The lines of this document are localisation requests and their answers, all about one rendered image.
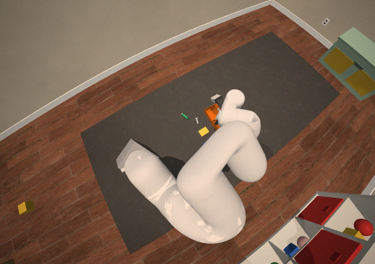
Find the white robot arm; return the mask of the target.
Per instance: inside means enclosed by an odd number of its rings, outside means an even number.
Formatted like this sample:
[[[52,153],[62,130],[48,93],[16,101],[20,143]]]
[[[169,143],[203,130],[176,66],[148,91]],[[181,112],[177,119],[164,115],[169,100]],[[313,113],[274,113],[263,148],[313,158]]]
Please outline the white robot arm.
[[[243,202],[222,169],[227,164],[242,181],[263,177],[267,160],[257,137],[261,123],[249,110],[239,90],[230,90],[224,101],[211,97],[221,111],[221,127],[180,170],[177,179],[154,154],[132,152],[122,173],[183,235],[202,243],[216,244],[232,239],[245,225]]]

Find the orange rack of bins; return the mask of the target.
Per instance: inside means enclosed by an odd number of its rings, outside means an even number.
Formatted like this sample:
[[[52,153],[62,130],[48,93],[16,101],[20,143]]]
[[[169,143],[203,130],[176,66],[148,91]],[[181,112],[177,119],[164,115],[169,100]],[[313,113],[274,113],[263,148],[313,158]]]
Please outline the orange rack of bins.
[[[217,104],[214,104],[204,110],[204,113],[206,114],[206,116],[208,117],[208,119],[210,120],[211,124],[213,125],[216,131],[220,128],[218,124],[217,125],[214,124],[216,122],[215,118],[219,111],[220,111],[220,108]]]

